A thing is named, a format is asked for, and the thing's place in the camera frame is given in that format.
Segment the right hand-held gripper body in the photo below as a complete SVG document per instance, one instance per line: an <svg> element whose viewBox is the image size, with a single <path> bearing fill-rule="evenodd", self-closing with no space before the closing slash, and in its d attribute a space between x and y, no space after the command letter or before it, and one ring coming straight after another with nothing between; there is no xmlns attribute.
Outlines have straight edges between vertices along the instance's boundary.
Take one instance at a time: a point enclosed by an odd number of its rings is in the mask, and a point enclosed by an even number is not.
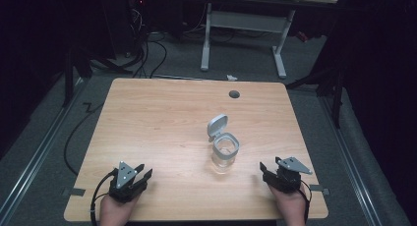
<svg viewBox="0 0 417 226"><path fill-rule="evenodd" d="M276 157L276 171L272 174L270 185L277 190L289 194L300 189L301 174L312 175L313 171L294 156Z"/></svg>

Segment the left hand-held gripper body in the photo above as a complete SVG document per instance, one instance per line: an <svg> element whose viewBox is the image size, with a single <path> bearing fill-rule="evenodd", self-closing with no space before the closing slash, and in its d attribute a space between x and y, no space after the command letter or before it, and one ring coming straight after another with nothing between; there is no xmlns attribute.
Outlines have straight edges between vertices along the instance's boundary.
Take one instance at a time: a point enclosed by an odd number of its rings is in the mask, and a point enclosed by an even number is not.
<svg viewBox="0 0 417 226"><path fill-rule="evenodd" d="M116 169L115 177L110 182L108 192L113 199L126 203L139 196L148 187L148 184L137 184L138 181L135 181L135 178L138 174L135 172L135 168L132 168L126 162L119 162L119 167Z"/></svg>

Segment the person's right hand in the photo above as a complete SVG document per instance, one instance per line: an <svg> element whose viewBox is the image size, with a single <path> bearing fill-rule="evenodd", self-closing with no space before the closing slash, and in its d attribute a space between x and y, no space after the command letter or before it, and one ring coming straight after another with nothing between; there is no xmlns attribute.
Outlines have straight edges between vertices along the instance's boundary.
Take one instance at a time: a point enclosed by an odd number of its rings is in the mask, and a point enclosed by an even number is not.
<svg viewBox="0 0 417 226"><path fill-rule="evenodd" d="M306 201L303 198L304 188L290 194L283 193L272 186L270 191L274 195L277 210L287 226L306 226Z"/></svg>

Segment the person's left hand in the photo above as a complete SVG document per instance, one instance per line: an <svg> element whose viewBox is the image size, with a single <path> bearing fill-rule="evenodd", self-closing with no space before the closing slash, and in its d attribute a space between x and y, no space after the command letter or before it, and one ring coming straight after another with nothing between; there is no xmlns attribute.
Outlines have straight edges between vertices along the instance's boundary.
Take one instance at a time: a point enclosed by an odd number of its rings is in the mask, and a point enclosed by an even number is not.
<svg viewBox="0 0 417 226"><path fill-rule="evenodd" d="M100 202L99 225L125 226L139 198L135 197L131 201L121 203L110 196L105 196Z"/></svg>

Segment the grey tape piece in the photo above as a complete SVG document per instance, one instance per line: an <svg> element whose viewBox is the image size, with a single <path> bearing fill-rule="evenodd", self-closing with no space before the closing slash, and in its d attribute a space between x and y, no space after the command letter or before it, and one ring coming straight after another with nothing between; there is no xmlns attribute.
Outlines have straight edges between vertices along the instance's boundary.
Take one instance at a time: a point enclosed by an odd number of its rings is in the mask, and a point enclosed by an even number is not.
<svg viewBox="0 0 417 226"><path fill-rule="evenodd" d="M85 194L85 190L84 189L78 189L78 188L65 188L62 191L62 196L63 197L69 197L69 196L78 196L78 197L82 197Z"/></svg>
<svg viewBox="0 0 417 226"><path fill-rule="evenodd" d="M324 188L322 185L309 185L310 190L313 192L321 192L324 196L330 195L330 191L328 188Z"/></svg>

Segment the clear jar with grey lid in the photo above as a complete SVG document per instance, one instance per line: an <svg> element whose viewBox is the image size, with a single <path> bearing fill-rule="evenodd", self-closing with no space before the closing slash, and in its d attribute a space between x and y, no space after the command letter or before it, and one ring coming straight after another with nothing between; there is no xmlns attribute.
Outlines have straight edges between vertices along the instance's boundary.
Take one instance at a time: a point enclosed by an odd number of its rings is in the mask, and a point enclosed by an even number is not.
<svg viewBox="0 0 417 226"><path fill-rule="evenodd" d="M228 116L219 114L208 122L208 141L212 143L211 161L217 173L228 172L235 162L240 149L240 142L230 133L225 132Z"/></svg>

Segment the black metal stand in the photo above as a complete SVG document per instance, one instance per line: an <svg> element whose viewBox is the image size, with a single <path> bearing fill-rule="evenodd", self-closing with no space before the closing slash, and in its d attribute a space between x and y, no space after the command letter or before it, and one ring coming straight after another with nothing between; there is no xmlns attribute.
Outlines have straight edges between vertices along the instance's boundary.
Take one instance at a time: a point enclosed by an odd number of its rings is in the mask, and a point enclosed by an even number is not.
<svg viewBox="0 0 417 226"><path fill-rule="evenodd" d="M294 89L301 85L317 85L316 94L318 97L332 96L330 106L330 118L333 124L339 129L340 107L342 105L344 69L339 67L329 67L320 72L313 73L298 81L286 85L287 89Z"/></svg>
<svg viewBox="0 0 417 226"><path fill-rule="evenodd" d="M65 55L65 68L63 71L65 78L64 107L69 105L74 96L75 84L73 70L76 69L82 79L90 79L92 76L92 70L89 64L90 60L98 61L100 64L116 73L129 74L129 71L124 69L122 66L118 66L109 60L79 46L71 46Z"/></svg>

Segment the white-legged desk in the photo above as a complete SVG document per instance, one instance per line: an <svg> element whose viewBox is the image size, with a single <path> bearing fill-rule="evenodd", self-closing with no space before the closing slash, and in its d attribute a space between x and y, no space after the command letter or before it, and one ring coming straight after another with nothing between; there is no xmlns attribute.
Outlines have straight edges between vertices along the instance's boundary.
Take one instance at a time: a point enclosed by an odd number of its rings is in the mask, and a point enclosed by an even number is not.
<svg viewBox="0 0 417 226"><path fill-rule="evenodd" d="M338 0L283 0L289 3L306 4L336 4ZM267 13L244 13L234 10L214 10L211 3L206 4L206 28L205 41L203 45L201 70L209 69L210 55L210 32L212 28L242 29L258 32L278 33L280 38L276 45L271 48L277 74L281 79L286 78L286 71L283 65L281 50L288 35L296 10L290 8L282 14L273 15Z"/></svg>

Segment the metal floor rail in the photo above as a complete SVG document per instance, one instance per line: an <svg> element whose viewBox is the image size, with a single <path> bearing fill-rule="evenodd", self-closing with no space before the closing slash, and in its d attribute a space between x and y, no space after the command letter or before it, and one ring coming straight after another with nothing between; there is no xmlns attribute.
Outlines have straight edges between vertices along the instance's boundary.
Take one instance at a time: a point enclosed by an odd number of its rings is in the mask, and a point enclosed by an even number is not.
<svg viewBox="0 0 417 226"><path fill-rule="evenodd" d="M382 226L381 218L376 211L376 208L370 196L370 192L368 191L368 188L366 187L362 179L362 176L359 173L354 158L350 153L344 135L342 131L333 122L329 101L326 98L319 97L319 102L325 112L327 120L331 126L332 132L337 140L338 149L342 158L342 163L346 170L347 176L351 182L355 196L357 197L358 202L365 215L365 218L368 222L368 225Z"/></svg>
<svg viewBox="0 0 417 226"><path fill-rule="evenodd" d="M0 160L0 226L6 225L49 153L75 100L89 79L76 79L67 105L64 81L59 81L30 115L30 121Z"/></svg>

